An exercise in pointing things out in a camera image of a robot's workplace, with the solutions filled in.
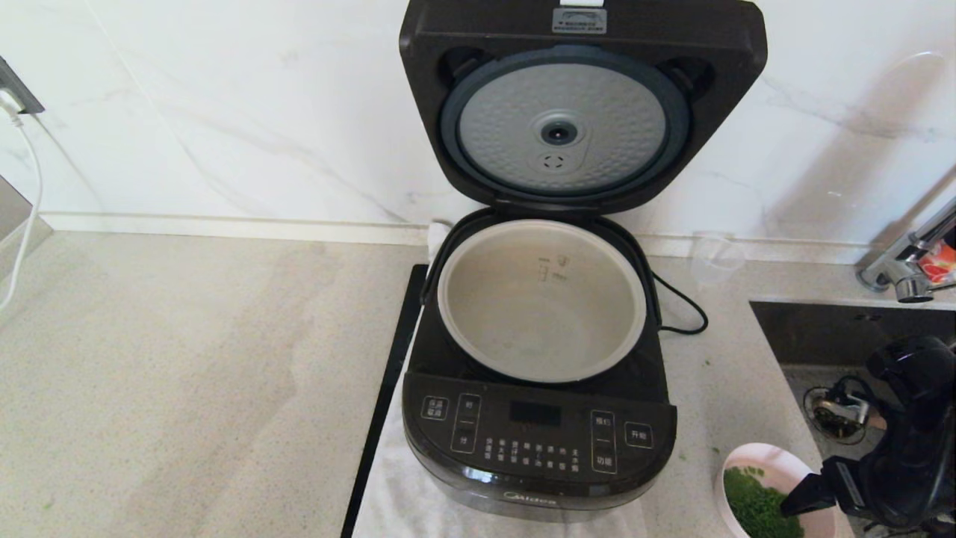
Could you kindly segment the grey metal panel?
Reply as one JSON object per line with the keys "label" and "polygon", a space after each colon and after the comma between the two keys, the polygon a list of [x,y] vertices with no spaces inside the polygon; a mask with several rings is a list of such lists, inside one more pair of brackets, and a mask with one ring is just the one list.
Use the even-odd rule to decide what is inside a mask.
{"label": "grey metal panel", "polygon": [[[27,201],[6,177],[0,175],[0,288],[6,286],[7,279],[13,273],[22,232],[26,229],[26,221],[32,208],[31,202]],[[51,226],[38,217],[20,266],[20,285],[37,279],[37,274],[42,271],[44,247],[53,235]]]}

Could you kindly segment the steel sink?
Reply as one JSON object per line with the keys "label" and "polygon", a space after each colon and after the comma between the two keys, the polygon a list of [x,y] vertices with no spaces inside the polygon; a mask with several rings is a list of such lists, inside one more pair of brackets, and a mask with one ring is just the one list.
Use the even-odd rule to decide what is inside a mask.
{"label": "steel sink", "polygon": [[[751,308],[802,412],[807,389],[830,387],[847,374],[866,376],[865,361],[891,341],[934,335],[956,350],[956,311],[776,302],[753,302]],[[843,445],[810,429],[823,462],[836,455],[862,457],[884,431],[881,425],[868,426],[861,443]],[[865,535],[885,538],[884,528],[871,528],[866,520],[851,517],[863,525]]]}

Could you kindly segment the black rice cooker lid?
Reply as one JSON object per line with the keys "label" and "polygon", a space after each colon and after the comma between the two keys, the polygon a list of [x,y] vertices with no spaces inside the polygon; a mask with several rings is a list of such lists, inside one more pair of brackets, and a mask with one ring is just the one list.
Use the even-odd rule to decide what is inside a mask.
{"label": "black rice cooker lid", "polygon": [[769,56],[748,0],[409,0],[397,47],[455,191],[587,217],[658,197]]}

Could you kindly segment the pink bowl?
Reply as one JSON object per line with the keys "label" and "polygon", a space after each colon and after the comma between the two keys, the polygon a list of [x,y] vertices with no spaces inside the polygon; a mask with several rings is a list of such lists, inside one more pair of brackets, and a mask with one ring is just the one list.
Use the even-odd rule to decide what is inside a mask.
{"label": "pink bowl", "polygon": [[[731,467],[753,466],[762,468],[765,476],[764,486],[775,488],[785,496],[807,474],[813,473],[798,457],[790,452],[766,443],[748,443],[730,452],[721,470],[717,472],[714,486],[714,499],[721,520],[727,525],[728,534],[733,538],[750,538],[735,520],[724,493],[723,473]],[[804,538],[837,538],[839,530],[845,525],[845,517],[837,513],[836,508],[805,513],[798,517],[802,525]]]}

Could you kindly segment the chrome faucet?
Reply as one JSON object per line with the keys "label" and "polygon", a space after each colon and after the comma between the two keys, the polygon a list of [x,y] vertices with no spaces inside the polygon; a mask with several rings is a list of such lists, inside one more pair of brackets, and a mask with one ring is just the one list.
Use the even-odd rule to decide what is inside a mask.
{"label": "chrome faucet", "polygon": [[899,303],[931,302],[935,293],[956,288],[956,267],[947,269],[943,280],[935,282],[928,271],[929,265],[921,263],[929,260],[936,248],[949,245],[946,242],[949,235],[956,239],[956,197],[917,231],[899,236],[873,262],[858,269],[857,281],[877,293],[893,289]]}

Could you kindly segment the white inner pot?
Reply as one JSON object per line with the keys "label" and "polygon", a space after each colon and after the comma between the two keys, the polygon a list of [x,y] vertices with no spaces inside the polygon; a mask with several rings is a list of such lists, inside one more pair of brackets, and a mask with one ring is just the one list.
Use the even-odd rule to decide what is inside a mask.
{"label": "white inner pot", "polygon": [[550,219],[516,219],[468,236],[440,271],[437,304],[468,356],[534,383],[610,370],[650,317],[642,280],[619,249]]}

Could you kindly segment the metal sink drain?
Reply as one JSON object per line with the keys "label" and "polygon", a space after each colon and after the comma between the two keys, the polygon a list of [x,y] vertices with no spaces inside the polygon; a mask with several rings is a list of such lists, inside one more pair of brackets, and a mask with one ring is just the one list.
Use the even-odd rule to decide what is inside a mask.
{"label": "metal sink drain", "polygon": [[804,392],[803,412],[810,426],[827,439],[843,445],[861,443],[866,436],[871,403],[833,387],[812,387]]}

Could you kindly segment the clear measuring cup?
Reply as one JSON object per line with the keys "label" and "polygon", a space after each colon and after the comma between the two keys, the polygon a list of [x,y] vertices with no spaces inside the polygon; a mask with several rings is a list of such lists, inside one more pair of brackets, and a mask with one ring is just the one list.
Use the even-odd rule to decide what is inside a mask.
{"label": "clear measuring cup", "polygon": [[727,282],[747,263],[743,247],[731,236],[717,232],[694,235],[690,272],[697,286],[706,288]]}

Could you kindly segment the chopped green vegetables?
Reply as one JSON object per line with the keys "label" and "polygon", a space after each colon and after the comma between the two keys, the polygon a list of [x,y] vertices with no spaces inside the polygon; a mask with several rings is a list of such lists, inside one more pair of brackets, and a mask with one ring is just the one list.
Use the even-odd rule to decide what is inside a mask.
{"label": "chopped green vegetables", "polygon": [[786,496],[762,484],[765,471],[753,466],[724,470],[723,484],[728,506],[750,538],[804,538],[798,517],[784,516],[780,504]]}

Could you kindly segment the dark wall socket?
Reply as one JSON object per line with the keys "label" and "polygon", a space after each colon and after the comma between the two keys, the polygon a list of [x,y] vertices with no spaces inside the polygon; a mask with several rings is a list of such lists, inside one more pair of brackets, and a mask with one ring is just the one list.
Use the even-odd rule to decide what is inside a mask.
{"label": "dark wall socket", "polygon": [[17,115],[37,115],[46,111],[41,101],[27,88],[20,76],[0,55],[0,106]]}

